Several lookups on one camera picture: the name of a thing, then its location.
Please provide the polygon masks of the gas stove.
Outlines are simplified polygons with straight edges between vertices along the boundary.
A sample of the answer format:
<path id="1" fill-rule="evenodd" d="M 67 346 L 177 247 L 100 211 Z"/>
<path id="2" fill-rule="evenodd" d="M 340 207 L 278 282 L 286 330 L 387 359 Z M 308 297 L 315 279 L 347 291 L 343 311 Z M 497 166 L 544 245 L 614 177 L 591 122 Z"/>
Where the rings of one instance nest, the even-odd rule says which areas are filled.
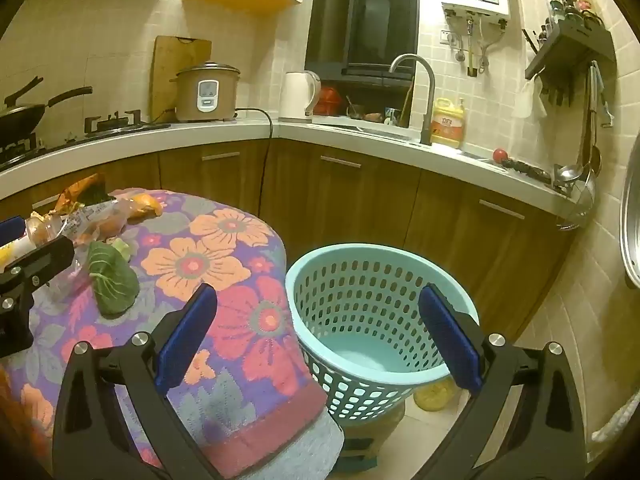
<path id="1" fill-rule="evenodd" d="M 124 116 L 119 112 L 109 114 L 107 118 L 101 116 L 86 117 L 84 130 L 81 133 L 70 131 L 56 142 L 49 138 L 38 136 L 34 131 L 26 138 L 6 143 L 1 147 L 1 170 L 17 166 L 22 162 L 53 153 L 63 148 L 84 144 L 100 139 L 124 136 L 129 133 L 166 129 L 170 122 L 161 122 L 160 117 L 145 122 L 141 110 L 126 110 Z"/>

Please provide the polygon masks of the clear plastic bag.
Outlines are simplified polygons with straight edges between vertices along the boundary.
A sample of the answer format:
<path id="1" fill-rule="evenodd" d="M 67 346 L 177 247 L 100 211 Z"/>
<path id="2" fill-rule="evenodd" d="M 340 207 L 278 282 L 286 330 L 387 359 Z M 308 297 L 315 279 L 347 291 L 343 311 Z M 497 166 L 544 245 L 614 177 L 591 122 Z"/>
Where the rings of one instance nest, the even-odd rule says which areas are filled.
<path id="1" fill-rule="evenodd" d="M 74 256 L 70 266 L 47 284 L 51 299 L 63 299 L 88 282 L 85 265 L 90 244 L 118 237 L 127 224 L 134 206 L 130 200 L 114 198 L 100 204 L 82 206 L 66 216 L 35 212 L 26 220 L 26 234 L 36 247 L 58 235 L 73 242 Z"/>

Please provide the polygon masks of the black wok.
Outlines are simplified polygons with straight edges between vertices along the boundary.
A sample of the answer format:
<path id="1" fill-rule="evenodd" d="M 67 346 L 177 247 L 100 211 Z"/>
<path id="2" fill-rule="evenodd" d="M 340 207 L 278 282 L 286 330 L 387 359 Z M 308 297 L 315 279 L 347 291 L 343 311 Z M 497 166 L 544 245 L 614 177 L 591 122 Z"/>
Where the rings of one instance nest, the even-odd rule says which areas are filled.
<path id="1" fill-rule="evenodd" d="M 21 140 L 28 139 L 35 132 L 35 128 L 43 118 L 47 108 L 54 107 L 63 101 L 88 96 L 93 92 L 91 86 L 79 87 L 60 93 L 51 98 L 46 104 L 18 104 L 17 100 L 27 92 L 36 88 L 43 82 L 43 78 L 35 76 L 25 84 L 23 88 L 9 94 L 4 99 L 4 109 L 0 117 L 1 147 L 17 144 Z"/>

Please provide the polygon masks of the green vegetable leaf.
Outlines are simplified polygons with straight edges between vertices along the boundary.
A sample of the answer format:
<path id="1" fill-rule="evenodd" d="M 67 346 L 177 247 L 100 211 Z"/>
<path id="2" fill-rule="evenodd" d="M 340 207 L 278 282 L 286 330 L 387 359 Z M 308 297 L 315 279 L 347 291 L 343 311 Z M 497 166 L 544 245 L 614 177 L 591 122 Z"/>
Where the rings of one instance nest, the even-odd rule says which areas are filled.
<path id="1" fill-rule="evenodd" d="M 85 269 L 96 306 L 103 316 L 117 318 L 134 305 L 140 292 L 138 277 L 117 248 L 92 242 Z"/>

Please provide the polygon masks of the glass oil bottle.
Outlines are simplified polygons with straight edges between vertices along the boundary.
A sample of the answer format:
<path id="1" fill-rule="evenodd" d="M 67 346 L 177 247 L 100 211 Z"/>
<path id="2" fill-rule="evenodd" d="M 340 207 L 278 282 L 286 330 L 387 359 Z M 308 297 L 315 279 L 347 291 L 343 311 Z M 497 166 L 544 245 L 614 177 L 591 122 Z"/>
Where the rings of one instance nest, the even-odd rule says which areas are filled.
<path id="1" fill-rule="evenodd" d="M 445 377 L 439 382 L 417 388 L 413 393 L 413 401 L 422 411 L 437 412 L 446 408 L 457 393 L 456 383 L 451 377 Z"/>

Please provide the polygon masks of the orange peel piece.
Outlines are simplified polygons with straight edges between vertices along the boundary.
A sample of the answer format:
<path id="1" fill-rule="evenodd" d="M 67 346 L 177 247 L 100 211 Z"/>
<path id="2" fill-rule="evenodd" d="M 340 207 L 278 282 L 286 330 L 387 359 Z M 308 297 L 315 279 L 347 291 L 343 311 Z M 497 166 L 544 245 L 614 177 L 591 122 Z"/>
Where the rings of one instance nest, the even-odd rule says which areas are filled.
<path id="1" fill-rule="evenodd" d="M 148 193 L 139 193 L 129 199 L 128 221 L 142 221 L 157 218 L 163 213 L 162 204 Z"/>

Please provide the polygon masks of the floral tablecloth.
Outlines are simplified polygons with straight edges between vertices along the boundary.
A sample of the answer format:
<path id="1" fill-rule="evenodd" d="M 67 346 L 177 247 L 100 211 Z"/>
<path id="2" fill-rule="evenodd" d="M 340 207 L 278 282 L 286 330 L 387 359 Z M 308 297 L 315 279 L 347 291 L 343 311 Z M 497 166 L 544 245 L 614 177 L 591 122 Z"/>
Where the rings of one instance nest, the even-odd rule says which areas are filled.
<path id="1" fill-rule="evenodd" d="M 303 360 L 278 234 L 161 190 L 1 226 L 6 479 L 324 479 L 343 431 Z"/>

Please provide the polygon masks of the light blue plastic basket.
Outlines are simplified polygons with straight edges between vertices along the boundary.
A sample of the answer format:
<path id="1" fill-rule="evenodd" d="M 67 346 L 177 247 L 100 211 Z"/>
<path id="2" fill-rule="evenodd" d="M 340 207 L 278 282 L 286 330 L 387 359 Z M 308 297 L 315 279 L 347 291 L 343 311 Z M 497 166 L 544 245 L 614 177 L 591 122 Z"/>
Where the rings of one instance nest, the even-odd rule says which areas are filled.
<path id="1" fill-rule="evenodd" d="M 326 407 L 342 427 L 372 422 L 449 370 L 423 324 L 420 292 L 434 284 L 477 318 L 464 288 L 412 252 L 337 244 L 307 252 L 285 275 L 293 326 Z"/>

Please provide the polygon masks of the wooden cutting board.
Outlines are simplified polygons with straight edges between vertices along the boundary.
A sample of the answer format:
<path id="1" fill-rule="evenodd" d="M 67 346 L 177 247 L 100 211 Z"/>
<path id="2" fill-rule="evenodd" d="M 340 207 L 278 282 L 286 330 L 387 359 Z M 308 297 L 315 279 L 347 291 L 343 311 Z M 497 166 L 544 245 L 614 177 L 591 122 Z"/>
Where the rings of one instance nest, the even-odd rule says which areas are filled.
<path id="1" fill-rule="evenodd" d="M 152 122 L 175 122 L 177 74 L 209 60 L 212 42 L 207 39 L 157 36 L 151 62 L 149 118 Z"/>

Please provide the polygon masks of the brown rice cooker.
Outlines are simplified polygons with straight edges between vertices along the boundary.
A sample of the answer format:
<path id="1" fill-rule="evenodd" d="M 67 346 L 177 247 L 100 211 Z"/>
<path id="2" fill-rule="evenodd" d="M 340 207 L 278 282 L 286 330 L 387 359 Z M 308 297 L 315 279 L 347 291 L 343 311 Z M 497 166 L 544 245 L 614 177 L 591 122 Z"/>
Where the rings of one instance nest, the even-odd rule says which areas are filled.
<path id="1" fill-rule="evenodd" d="M 176 73 L 175 112 L 179 122 L 228 122 L 235 114 L 241 72 L 207 61 Z"/>

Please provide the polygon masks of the steel ladle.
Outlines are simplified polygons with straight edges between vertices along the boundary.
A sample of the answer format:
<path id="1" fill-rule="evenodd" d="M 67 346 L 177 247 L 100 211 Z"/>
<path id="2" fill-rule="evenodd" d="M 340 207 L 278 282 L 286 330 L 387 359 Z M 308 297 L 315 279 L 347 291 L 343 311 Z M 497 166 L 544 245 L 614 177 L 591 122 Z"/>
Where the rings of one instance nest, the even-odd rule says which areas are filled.
<path id="1" fill-rule="evenodd" d="M 580 112 L 559 112 L 555 119 L 552 182 L 556 188 L 568 188 L 590 169 L 598 168 L 597 136 L 602 101 L 602 76 L 597 61 L 588 65 L 582 91 Z"/>

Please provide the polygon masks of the red tomato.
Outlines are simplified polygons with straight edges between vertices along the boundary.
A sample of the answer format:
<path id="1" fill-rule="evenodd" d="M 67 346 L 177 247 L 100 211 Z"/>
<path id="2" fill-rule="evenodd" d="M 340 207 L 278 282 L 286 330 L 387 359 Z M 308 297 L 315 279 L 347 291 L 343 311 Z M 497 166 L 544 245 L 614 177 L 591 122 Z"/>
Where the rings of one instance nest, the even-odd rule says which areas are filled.
<path id="1" fill-rule="evenodd" d="M 495 151 L 492 153 L 492 160 L 498 165 L 501 165 L 503 162 L 505 162 L 508 159 L 509 159 L 508 153 L 502 148 L 496 148 Z"/>

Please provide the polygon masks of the white electric kettle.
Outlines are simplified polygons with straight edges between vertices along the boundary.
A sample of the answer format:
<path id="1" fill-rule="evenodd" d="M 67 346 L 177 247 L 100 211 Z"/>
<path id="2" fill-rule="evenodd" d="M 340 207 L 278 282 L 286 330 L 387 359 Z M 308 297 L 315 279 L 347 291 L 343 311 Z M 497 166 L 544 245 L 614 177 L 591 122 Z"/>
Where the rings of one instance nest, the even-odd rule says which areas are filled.
<path id="1" fill-rule="evenodd" d="M 311 70 L 287 72 L 281 89 L 281 122 L 312 122 L 314 107 L 320 99 L 321 79 Z"/>

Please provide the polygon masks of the red pot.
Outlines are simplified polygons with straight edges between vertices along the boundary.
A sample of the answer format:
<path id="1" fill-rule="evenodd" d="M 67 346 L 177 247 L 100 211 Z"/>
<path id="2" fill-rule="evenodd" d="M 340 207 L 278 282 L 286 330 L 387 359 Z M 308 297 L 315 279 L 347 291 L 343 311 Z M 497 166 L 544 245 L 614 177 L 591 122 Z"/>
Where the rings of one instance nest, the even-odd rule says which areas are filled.
<path id="1" fill-rule="evenodd" d="M 317 116 L 340 116 L 345 111 L 345 101 L 334 87 L 322 86 L 318 103 L 314 106 Z"/>

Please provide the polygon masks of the black wall shelf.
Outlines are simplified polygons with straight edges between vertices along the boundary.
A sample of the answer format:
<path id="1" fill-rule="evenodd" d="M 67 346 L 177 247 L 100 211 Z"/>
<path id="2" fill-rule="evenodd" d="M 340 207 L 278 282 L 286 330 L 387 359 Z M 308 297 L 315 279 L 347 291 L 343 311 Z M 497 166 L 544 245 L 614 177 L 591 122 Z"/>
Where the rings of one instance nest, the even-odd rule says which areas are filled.
<path id="1" fill-rule="evenodd" d="M 526 67 L 525 78 L 531 80 L 538 74 L 567 73 L 592 60 L 616 61 L 610 32 L 601 26 L 587 28 L 560 21 Z"/>

